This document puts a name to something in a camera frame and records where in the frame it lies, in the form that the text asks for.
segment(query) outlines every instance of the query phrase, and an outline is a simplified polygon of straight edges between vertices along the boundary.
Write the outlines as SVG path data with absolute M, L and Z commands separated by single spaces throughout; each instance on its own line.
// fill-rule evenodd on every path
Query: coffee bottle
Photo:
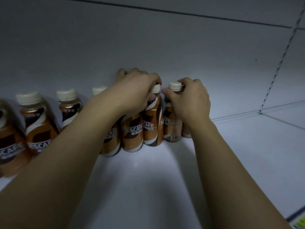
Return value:
M 27 144 L 39 155 L 59 134 L 55 122 L 47 115 L 47 108 L 38 92 L 16 95 L 25 119 Z
M 186 138 L 192 138 L 191 133 L 189 132 L 188 127 L 183 123 L 182 136 Z
M 0 102 L 0 173 L 4 177 L 14 176 L 31 159 L 32 154 L 27 147 L 24 133 L 16 123 L 8 119 L 7 111 Z
M 57 91 L 59 109 L 63 114 L 63 130 L 70 124 L 82 109 L 75 89 Z
M 107 87 L 95 87 L 92 88 L 92 93 L 94 96 L 104 91 Z M 104 139 L 100 154 L 104 157 L 111 157 L 115 155 L 120 150 L 121 139 L 119 134 L 118 123 L 114 123 L 111 130 L 108 132 L 106 138 Z
M 170 83 L 169 89 L 174 91 L 177 95 L 181 95 L 182 84 L 180 82 Z M 180 120 L 172 107 L 171 101 L 165 98 L 164 109 L 164 139 L 169 142 L 176 142 L 181 139 L 182 134 L 182 120 Z
M 161 108 L 160 84 L 156 84 L 152 90 L 155 99 L 147 102 L 143 111 L 143 138 L 144 144 L 158 146 L 163 140 L 163 113 Z

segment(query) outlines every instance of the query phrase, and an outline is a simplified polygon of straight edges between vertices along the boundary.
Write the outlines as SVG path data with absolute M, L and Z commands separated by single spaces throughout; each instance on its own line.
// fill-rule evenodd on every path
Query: forearm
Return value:
M 216 228 L 290 228 L 211 121 L 192 127 L 191 134 Z
M 118 117 L 88 103 L 26 170 L 0 193 L 1 223 L 9 228 L 67 226 L 86 187 L 101 145 Z

